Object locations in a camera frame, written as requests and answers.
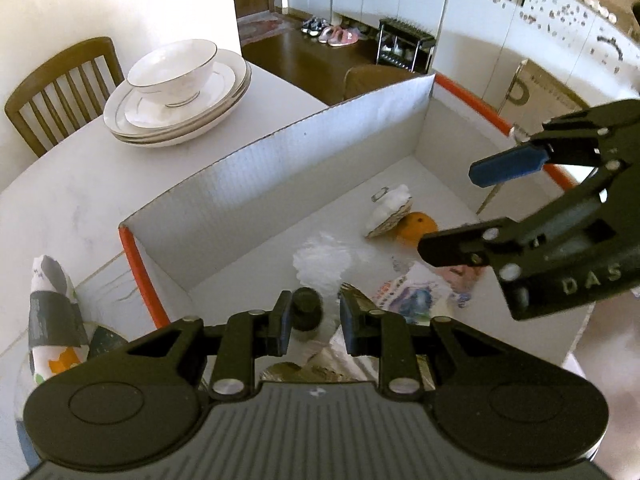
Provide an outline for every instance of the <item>shoe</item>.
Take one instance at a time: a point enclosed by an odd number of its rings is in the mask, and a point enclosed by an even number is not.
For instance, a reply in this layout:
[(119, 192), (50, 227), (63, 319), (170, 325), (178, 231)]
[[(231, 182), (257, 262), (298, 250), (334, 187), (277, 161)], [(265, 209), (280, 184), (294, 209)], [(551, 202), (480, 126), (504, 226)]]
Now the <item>shoe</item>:
[(331, 46), (347, 46), (356, 43), (358, 41), (358, 35), (350, 30), (339, 29), (329, 39), (328, 43)]
[(320, 36), (318, 36), (318, 43), (326, 43), (327, 41), (329, 41), (329, 39), (334, 34), (336, 28), (338, 27), (332, 27), (332, 26), (325, 27), (320, 33)]
[(302, 34), (309, 33), (309, 27), (314, 22), (314, 20), (315, 18), (309, 18), (308, 20), (305, 20), (304, 22), (302, 22), (302, 27), (300, 28), (300, 30), (302, 31)]
[(327, 20), (325, 20), (324, 18), (316, 18), (315, 21), (311, 23), (311, 25), (309, 25), (308, 34), (312, 38), (315, 38), (316, 36), (320, 36), (322, 31), (325, 30), (325, 28), (327, 28), (328, 26), (329, 26), (329, 22)]

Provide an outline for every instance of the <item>wooden chair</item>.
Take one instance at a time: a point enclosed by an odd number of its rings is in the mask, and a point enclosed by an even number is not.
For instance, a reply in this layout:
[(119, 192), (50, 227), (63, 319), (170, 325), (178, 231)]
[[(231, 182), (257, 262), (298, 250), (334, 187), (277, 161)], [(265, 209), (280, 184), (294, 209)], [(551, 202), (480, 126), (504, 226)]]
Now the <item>wooden chair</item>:
[(421, 74), (409, 72), (404, 68), (385, 65), (353, 66), (344, 76), (343, 99), (351, 99), (367, 92), (379, 90), (407, 79), (420, 77)]
[[(55, 146), (59, 142), (58, 139), (60, 137), (66, 139), (70, 134), (80, 128), (80, 126), (101, 115), (103, 105), (96, 97), (94, 88), (83, 67), (85, 64), (91, 65), (94, 73), (93, 76), (95, 77), (94, 81), (97, 83), (100, 93), (106, 101), (110, 92), (96, 63), (96, 60), (100, 57), (104, 57), (114, 85), (117, 86), (122, 83), (124, 76), (122, 75), (122, 69), (116, 57), (116, 51), (111, 38), (91, 38), (90, 40), (81, 41), (74, 46), (70, 46), (34, 70), (34, 72), (20, 83), (20, 86), (15, 89), (14, 93), (11, 94), (11, 97), (7, 100), (4, 106), (7, 117), (9, 117), (15, 129), (18, 130), (18, 133), (21, 134), (22, 138), (37, 156), (43, 156), (47, 152), (47, 149), (29, 126), (24, 113), (27, 112), (27, 114), (30, 115), (31, 112), (33, 114), (52, 146)], [(84, 88), (81, 87), (81, 90), (78, 89), (72, 77), (72, 71), (75, 69), (77, 69), (82, 85), (84, 86)], [(66, 95), (61, 85), (67, 90)], [(38, 95), (40, 98), (37, 100), (44, 102), (46, 110), (40, 110), (34, 101)], [(56, 101), (55, 104), (51, 99), (52, 96)], [(76, 111), (74, 111), (69, 104), (68, 96), (72, 97), (71, 101)], [(87, 99), (89, 101), (88, 104), (90, 104), (95, 113), (93, 117), (89, 112), (86, 102)], [(60, 115), (62, 112), (66, 115), (66, 120), (64, 121)], [(57, 130), (59, 135), (56, 136), (53, 130)]]

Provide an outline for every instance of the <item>orange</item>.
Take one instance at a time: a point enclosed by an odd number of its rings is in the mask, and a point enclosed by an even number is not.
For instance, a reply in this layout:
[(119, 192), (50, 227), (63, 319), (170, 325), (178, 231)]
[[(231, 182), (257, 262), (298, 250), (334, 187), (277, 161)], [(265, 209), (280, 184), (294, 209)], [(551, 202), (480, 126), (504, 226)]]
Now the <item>orange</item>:
[(396, 241), (417, 247), (422, 235), (434, 233), (438, 230), (438, 225), (425, 213), (419, 211), (409, 213), (396, 226)]

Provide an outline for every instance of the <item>white bowl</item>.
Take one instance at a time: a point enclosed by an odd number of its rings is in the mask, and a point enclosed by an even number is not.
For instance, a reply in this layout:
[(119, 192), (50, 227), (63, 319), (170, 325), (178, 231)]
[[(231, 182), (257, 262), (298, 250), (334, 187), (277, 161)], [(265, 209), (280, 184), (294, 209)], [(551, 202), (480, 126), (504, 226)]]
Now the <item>white bowl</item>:
[(140, 59), (127, 74), (127, 81), (146, 99), (178, 107), (199, 94), (213, 72), (218, 48), (208, 40), (169, 43)]

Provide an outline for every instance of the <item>cardboard box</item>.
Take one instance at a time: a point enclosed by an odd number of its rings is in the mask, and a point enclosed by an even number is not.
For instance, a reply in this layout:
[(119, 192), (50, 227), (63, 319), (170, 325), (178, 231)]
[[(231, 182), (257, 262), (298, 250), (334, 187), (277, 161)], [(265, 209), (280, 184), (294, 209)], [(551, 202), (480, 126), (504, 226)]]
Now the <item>cardboard box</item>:
[[(509, 129), (478, 98), (436, 75), (343, 102), (258, 140), (121, 225), (146, 306), (157, 326), (193, 314), (219, 324), (236, 312), (270, 310), (281, 290), (300, 286), (292, 256), (320, 232), (374, 255), (344, 276), (371, 296), (398, 275), (392, 268), (397, 245), (360, 233), (372, 195), (407, 184), (414, 210), (441, 229), (476, 222), (488, 190), (470, 182), (469, 165), (511, 147)], [(508, 182), (481, 217), (519, 220), (570, 186), (558, 168)], [(580, 307), (514, 321), (488, 269), (455, 317), (560, 365), (587, 312)], [(295, 361), (299, 351), (292, 338), (283, 360)], [(261, 358), (256, 370), (271, 362)]]

